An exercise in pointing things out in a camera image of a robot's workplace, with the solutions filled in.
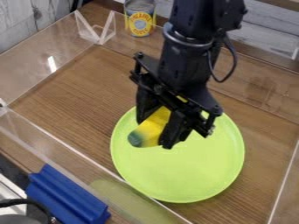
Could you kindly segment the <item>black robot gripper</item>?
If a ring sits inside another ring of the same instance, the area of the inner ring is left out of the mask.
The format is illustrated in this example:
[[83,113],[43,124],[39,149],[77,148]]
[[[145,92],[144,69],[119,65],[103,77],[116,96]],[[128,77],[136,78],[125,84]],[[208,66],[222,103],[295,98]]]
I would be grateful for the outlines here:
[[215,129],[216,118],[223,109],[211,95],[207,82],[190,84],[180,91],[157,78],[157,59],[137,52],[129,79],[137,85],[135,106],[136,122],[141,123],[161,108],[157,115],[163,121],[159,145],[169,150],[183,142],[192,131],[207,137]]

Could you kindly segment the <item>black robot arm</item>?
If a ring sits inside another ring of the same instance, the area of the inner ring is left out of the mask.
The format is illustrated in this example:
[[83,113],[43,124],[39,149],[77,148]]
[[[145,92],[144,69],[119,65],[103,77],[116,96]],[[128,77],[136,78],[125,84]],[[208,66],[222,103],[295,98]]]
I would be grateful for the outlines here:
[[171,149],[192,132],[211,135],[223,108],[207,84],[228,79],[216,76],[215,64],[223,47],[236,51],[228,32],[242,27],[247,12],[244,0],[173,0],[161,56],[135,54],[137,127],[127,137],[132,146]]

